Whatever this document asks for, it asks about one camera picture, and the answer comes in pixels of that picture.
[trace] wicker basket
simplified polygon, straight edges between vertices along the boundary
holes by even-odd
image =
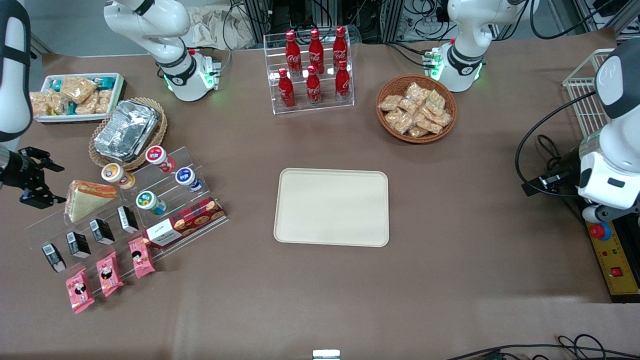
[[[164,110],[162,109],[162,106],[160,106],[160,104],[158,104],[156,101],[152,99],[147,99],[146,97],[134,97],[133,99],[131,99],[131,101],[135,101],[140,104],[150,106],[151,108],[156,109],[158,114],[160,114],[160,121],[158,124],[156,124],[156,129],[154,130],[154,132],[150,135],[151,140],[149,140],[147,147],[150,147],[153,145],[160,145],[164,138],[164,134],[166,133],[166,126],[167,126],[166,115],[164,114]],[[93,136],[89,141],[89,157],[91,157],[91,160],[93,160],[93,162],[99,167],[103,167],[108,163],[117,163],[120,166],[122,166],[122,168],[126,171],[136,170],[137,168],[141,167],[142,164],[144,164],[146,161],[145,151],[141,152],[140,155],[137,158],[135,158],[132,162],[123,163],[122,161],[109,158],[107,156],[103,156],[95,150],[95,137],[98,136],[98,134],[102,131],[102,129],[104,129],[105,126],[107,126],[109,119],[111,119],[111,114],[109,114],[107,118],[104,119],[100,123],[98,128],[93,132]]]
[[[393,130],[389,126],[389,124],[387,124],[387,121],[385,120],[385,113],[378,107],[378,104],[381,103],[389,95],[404,95],[404,92],[409,87],[409,84],[412,81],[415,81],[415,83],[420,85],[422,88],[429,90],[435,89],[446,100],[445,109],[451,115],[451,122],[449,123],[449,125],[444,127],[440,134],[427,134],[419,138],[412,138],[407,135],[402,135],[401,133]],[[443,84],[425,75],[405,74],[391,79],[388,83],[382,86],[382,89],[380,89],[380,92],[378,93],[378,101],[376,102],[376,113],[378,114],[378,120],[380,120],[380,124],[382,124],[382,126],[396,138],[411,143],[429,143],[442,138],[447,133],[449,133],[449,131],[451,131],[453,125],[456,124],[456,119],[458,118],[458,107],[456,106],[456,100],[454,99],[453,94],[451,94],[449,89],[447,89]]]

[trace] red bottle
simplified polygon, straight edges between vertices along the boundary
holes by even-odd
[[[278,88],[280,88],[280,97],[284,102],[284,107],[287,110],[291,110],[296,106],[296,96],[293,94],[293,83],[291,79],[287,77],[287,69],[278,69],[280,74],[280,80],[278,81]]]
[[[349,72],[347,72],[347,60],[340,60],[338,73],[335,75],[335,99],[338,102],[349,100]]]
[[[309,44],[309,61],[316,67],[318,74],[324,74],[324,48],[320,42],[320,30],[311,29],[311,44]]]
[[[287,47],[284,54],[287,57],[287,64],[292,78],[302,77],[302,60],[300,59],[300,47],[296,43],[296,34],[293,30],[287,31]]]
[[[315,66],[309,65],[307,70],[309,71],[309,77],[307,78],[307,97],[309,99],[309,105],[315,108],[322,102],[320,79],[318,79],[318,75],[316,75]]]
[[[338,26],[335,29],[335,41],[333,42],[333,71],[338,69],[340,60],[347,60],[347,41],[344,39],[346,29]]]

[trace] table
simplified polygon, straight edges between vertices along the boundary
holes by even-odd
[[[24,234],[57,208],[21,206],[19,191],[3,189],[3,358],[308,359],[338,348],[344,359],[445,359],[581,332],[637,354],[640,305],[609,304],[578,221],[558,200],[527,198],[513,169],[524,133],[568,100],[561,81],[593,50],[613,46],[611,31],[493,44],[481,78],[455,95],[456,127],[429,145],[400,142],[378,123],[380,87],[416,71],[382,45],[353,47],[355,107],[278,117],[261,51],[234,53],[221,90],[194,103],[174,98],[148,56],[47,57],[46,74],[115,71],[129,83],[127,98],[159,101],[170,120],[163,145],[186,145],[204,163],[230,221],[74,315],[64,279]],[[67,168],[47,173],[54,193],[73,179],[99,180],[87,154],[95,126],[33,124],[22,138]],[[580,140],[571,111],[541,132],[562,151]],[[545,161],[528,143],[523,172],[538,175]],[[388,245],[277,242],[287,167],[386,173]]]

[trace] white wire rack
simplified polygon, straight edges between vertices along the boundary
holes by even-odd
[[[595,76],[598,68],[613,49],[599,49],[591,53],[562,83],[571,100],[588,94],[595,89]],[[590,96],[573,105],[582,135],[586,138],[601,129],[611,119],[605,114],[600,101]]]

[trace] pink wrapper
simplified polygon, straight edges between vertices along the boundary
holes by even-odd
[[[74,310],[74,314],[86,309],[94,301],[89,288],[89,279],[84,274],[85,270],[83,268],[73,277],[67,279],[67,291],[69,292],[69,301],[71,301],[71,308]]]
[[[115,251],[110,253],[106,258],[95,264],[100,277],[100,287],[104,296],[109,296],[116,291],[117,288],[124,285],[118,274],[118,261],[116,260]]]
[[[136,277],[141,278],[144,275],[154,272],[153,258],[151,251],[144,238],[137,238],[129,242],[129,250],[133,258],[133,268],[136,271]]]

